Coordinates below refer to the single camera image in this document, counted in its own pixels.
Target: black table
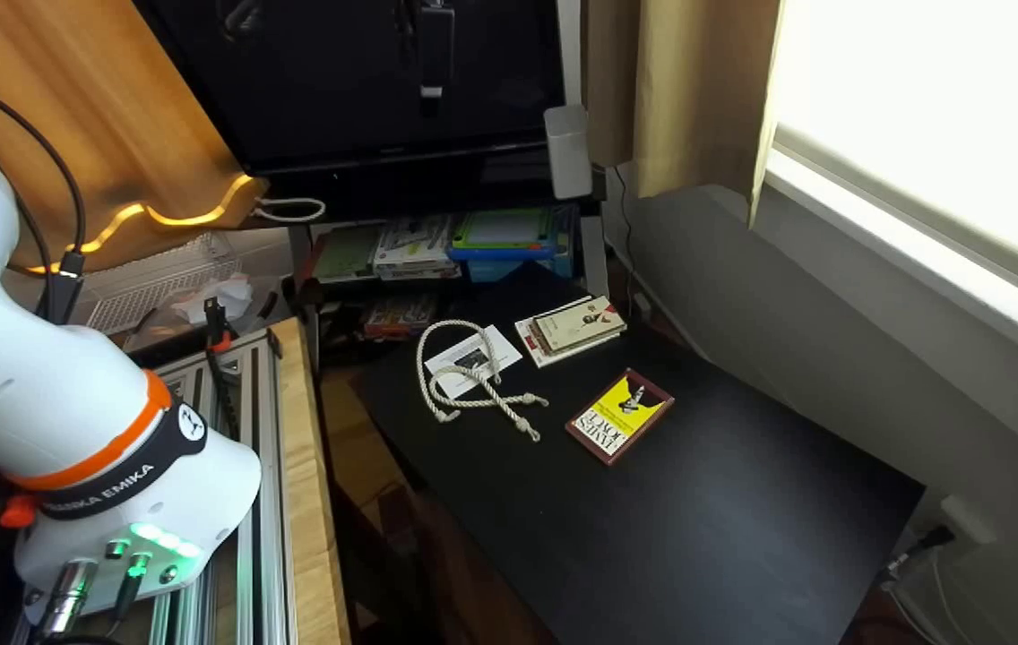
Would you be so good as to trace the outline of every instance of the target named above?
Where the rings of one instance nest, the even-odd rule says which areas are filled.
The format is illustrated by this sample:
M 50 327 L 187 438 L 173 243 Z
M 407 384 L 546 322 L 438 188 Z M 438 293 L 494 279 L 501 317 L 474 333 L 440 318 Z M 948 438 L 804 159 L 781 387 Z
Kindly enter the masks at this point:
M 676 405 L 614 469 L 561 423 L 620 368 Z M 359 378 L 393 448 L 559 641 L 835 645 L 921 487 L 651 333 L 504 392 L 552 405 L 531 445 L 497 414 L 438 426 L 412 353 Z

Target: black monitor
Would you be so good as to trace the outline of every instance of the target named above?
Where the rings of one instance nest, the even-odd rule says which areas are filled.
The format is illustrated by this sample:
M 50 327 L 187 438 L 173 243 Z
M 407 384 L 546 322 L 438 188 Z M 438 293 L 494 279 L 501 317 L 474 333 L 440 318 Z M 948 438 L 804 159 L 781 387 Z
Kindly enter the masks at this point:
M 230 151 L 334 207 L 549 196 L 552 0 L 141 0 Z

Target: window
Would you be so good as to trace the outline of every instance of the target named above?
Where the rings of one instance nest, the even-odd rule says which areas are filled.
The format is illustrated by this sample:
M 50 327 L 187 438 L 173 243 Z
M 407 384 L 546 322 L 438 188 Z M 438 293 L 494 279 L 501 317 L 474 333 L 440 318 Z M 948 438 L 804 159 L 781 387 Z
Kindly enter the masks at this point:
M 787 0 L 770 177 L 1018 322 L 1018 0 Z

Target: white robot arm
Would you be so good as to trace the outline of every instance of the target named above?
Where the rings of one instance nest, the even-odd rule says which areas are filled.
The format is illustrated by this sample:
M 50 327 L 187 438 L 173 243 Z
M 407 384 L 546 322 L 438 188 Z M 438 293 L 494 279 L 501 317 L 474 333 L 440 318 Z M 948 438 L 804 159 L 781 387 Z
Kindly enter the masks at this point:
M 0 177 L 0 274 L 19 217 Z M 82 573 L 82 614 L 188 585 L 258 495 L 258 457 L 216 435 L 107 337 L 50 327 L 0 288 L 0 472 L 40 499 L 19 539 L 25 617 L 60 573 Z

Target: wall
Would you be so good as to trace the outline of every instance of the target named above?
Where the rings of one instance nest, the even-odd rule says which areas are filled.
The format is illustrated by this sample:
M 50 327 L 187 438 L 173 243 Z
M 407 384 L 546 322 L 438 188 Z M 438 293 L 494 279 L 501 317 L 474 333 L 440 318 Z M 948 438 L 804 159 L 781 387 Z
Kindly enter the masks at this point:
M 716 190 L 609 193 L 614 243 L 703 354 L 928 483 L 903 543 L 940 499 L 970 511 L 985 545 L 941 554 L 948 606 L 963 641 L 1018 645 L 1018 349 L 796 205 L 748 233 Z M 947 623 L 923 564 L 906 604 Z

